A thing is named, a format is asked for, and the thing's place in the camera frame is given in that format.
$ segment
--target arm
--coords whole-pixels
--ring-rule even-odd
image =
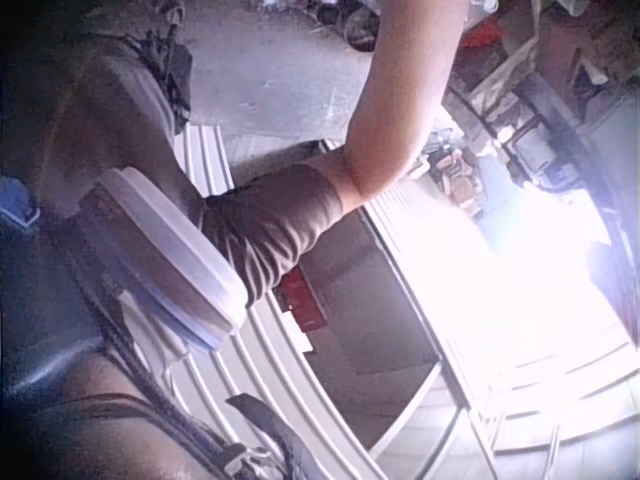
[[[343,213],[392,184],[424,146],[447,85],[469,0],[386,0],[371,70],[342,149],[309,165]]]

